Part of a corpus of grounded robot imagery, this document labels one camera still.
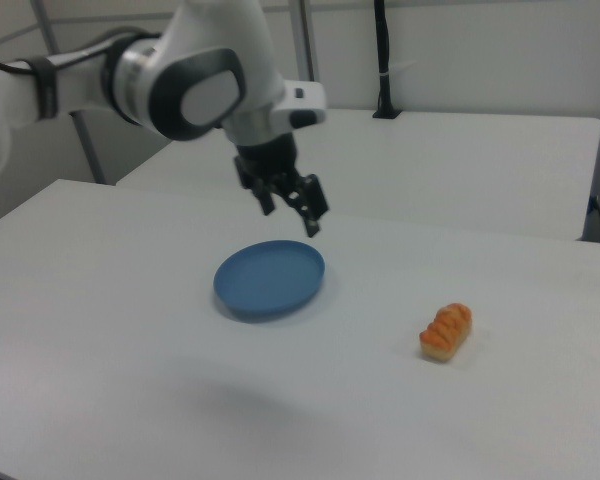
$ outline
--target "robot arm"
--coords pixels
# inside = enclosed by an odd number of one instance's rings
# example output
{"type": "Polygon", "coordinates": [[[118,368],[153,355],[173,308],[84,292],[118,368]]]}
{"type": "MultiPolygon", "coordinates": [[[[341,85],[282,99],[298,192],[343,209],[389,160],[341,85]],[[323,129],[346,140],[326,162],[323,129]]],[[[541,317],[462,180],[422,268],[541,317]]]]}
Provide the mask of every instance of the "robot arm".
{"type": "Polygon", "coordinates": [[[221,126],[237,147],[241,184],[265,215],[276,194],[309,236],[319,231],[328,206],[317,177],[295,169],[292,131],[324,120],[324,90],[278,73],[257,0],[184,0],[160,38],[127,35],[8,68],[0,70],[0,149],[10,128],[92,108],[180,141],[221,126]]]}

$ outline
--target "toy bread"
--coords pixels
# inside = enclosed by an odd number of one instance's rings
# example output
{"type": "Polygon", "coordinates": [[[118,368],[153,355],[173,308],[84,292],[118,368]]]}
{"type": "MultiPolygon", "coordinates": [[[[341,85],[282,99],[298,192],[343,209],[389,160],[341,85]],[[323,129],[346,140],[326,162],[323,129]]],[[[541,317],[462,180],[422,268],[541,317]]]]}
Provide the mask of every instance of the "toy bread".
{"type": "Polygon", "coordinates": [[[446,362],[470,330],[471,310],[461,303],[452,303],[438,310],[436,318],[420,334],[420,347],[425,355],[446,362]]]}

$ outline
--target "white wall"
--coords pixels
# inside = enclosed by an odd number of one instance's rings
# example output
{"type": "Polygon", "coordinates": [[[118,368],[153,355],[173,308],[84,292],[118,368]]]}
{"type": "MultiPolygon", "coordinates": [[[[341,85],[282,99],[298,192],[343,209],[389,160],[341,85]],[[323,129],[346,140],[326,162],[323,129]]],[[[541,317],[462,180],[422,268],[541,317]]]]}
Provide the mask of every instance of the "white wall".
{"type": "MultiPolygon", "coordinates": [[[[73,49],[121,25],[162,31],[179,0],[45,0],[61,50],[73,49]]],[[[298,78],[298,65],[287,0],[261,0],[275,45],[276,61],[286,78],[298,78]]],[[[130,125],[113,113],[85,112],[85,121],[108,183],[115,183],[168,141],[130,125]]]]}
{"type": "MultiPolygon", "coordinates": [[[[414,62],[392,73],[397,106],[600,118],[600,0],[449,3],[387,2],[391,61],[414,62]]],[[[318,71],[332,106],[375,108],[371,5],[312,0],[318,71]]],[[[593,190],[600,194],[600,154],[593,190]]],[[[587,234],[597,231],[593,220],[587,234]]]]}
{"type": "MultiPolygon", "coordinates": [[[[0,0],[0,60],[47,54],[28,0],[0,0]]],[[[0,176],[0,218],[58,178],[92,181],[68,117],[13,133],[9,163],[0,176]]]]}

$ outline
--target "table surface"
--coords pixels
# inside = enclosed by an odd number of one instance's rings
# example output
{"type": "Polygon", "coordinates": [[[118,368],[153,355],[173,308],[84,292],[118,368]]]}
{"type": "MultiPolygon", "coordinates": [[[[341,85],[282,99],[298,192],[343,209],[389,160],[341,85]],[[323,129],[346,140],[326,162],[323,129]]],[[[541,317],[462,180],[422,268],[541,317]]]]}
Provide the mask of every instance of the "table surface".
{"type": "Polygon", "coordinates": [[[0,220],[0,471],[600,480],[600,245],[329,213],[318,296],[232,318],[231,253],[294,212],[59,181],[0,220]],[[442,365],[418,333],[475,328],[442,365]]]}
{"type": "MultiPolygon", "coordinates": [[[[298,169],[347,215],[574,240],[600,140],[591,118],[330,110],[296,132],[298,169]]],[[[174,142],[118,185],[244,201],[234,146],[214,131],[174,142]]]]}

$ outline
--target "blue bowl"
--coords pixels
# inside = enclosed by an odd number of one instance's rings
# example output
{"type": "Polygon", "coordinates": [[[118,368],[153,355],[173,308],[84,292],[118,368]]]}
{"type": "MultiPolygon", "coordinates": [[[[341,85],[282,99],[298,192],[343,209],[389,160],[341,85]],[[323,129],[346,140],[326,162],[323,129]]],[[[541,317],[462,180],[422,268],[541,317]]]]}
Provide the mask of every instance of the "blue bowl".
{"type": "Polygon", "coordinates": [[[324,259],[313,247],[290,240],[258,243],[231,255],[213,279],[218,298],[249,316],[294,310],[318,291],[324,259]]]}

